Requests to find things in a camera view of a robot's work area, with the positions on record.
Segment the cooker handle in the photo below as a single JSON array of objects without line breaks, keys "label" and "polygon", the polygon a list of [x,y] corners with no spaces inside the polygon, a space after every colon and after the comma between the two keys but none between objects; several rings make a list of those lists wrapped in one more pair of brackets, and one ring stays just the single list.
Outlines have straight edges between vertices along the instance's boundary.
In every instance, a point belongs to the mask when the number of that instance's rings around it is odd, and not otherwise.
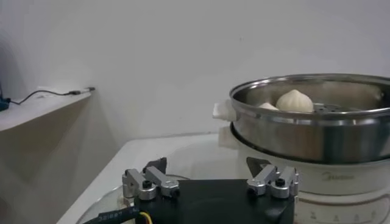
[{"label": "cooker handle", "polygon": [[237,113],[230,100],[214,104],[213,118],[223,121],[237,121]]}]

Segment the cable connector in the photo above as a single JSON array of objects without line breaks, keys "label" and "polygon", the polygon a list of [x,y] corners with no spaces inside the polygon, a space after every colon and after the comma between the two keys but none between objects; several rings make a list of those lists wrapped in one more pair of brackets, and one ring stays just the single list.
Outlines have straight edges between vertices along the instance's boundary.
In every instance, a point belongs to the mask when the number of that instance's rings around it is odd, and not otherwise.
[{"label": "cable connector", "polygon": [[80,95],[80,94],[83,94],[83,93],[92,92],[95,89],[96,89],[95,87],[88,87],[88,88],[85,88],[85,89],[82,89],[82,90],[72,90],[72,91],[68,92],[68,95]]}]

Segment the screw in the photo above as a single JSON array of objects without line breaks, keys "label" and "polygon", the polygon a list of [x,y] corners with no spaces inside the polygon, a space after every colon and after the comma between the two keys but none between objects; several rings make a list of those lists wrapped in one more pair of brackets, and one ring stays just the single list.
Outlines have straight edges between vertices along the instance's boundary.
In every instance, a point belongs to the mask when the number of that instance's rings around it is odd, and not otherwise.
[{"label": "screw", "polygon": [[277,187],[283,187],[285,184],[286,184],[286,182],[284,181],[284,179],[281,179],[281,178],[278,178],[278,179],[275,181],[275,185],[276,185]]},{"label": "screw", "polygon": [[142,188],[143,189],[149,189],[152,187],[152,182],[150,182],[149,180],[144,180],[142,182]]}]

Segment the cable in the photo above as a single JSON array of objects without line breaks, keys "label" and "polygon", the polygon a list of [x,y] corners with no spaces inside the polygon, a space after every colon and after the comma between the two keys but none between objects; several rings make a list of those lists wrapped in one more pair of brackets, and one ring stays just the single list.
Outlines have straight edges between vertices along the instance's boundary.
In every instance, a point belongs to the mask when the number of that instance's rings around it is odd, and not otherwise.
[{"label": "cable", "polygon": [[91,92],[91,91],[94,91],[95,88],[94,87],[88,87],[84,90],[73,90],[73,91],[69,91],[67,93],[56,93],[56,92],[53,92],[53,91],[49,91],[49,90],[36,90],[32,93],[30,93],[26,98],[24,98],[22,101],[20,102],[15,102],[15,101],[10,101],[11,103],[14,103],[16,105],[21,105],[22,103],[24,103],[26,100],[28,100],[30,97],[32,97],[34,94],[36,93],[50,93],[50,94],[53,94],[53,95],[57,95],[57,96],[68,96],[68,95],[80,95],[82,93],[87,93],[87,92]]},{"label": "cable", "polygon": [[143,217],[145,217],[145,219],[147,220],[147,224],[153,224],[152,222],[152,218],[151,216],[146,213],[146,212],[140,212],[140,215],[142,215]]}]

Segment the white wall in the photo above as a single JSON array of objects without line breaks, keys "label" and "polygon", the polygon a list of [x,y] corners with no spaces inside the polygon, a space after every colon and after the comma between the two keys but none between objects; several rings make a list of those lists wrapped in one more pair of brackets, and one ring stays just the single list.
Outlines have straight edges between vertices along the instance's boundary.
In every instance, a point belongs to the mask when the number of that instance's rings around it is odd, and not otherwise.
[{"label": "white wall", "polygon": [[233,85],[305,72],[388,75],[388,12],[385,0],[3,1],[1,78],[10,96],[37,86],[98,90],[58,145],[45,146],[78,162],[47,158],[26,184],[48,191],[61,179],[47,170],[72,170],[66,187],[50,190],[66,189],[57,206],[40,205],[55,213],[40,223],[57,219],[126,141],[215,131],[213,103]]}]

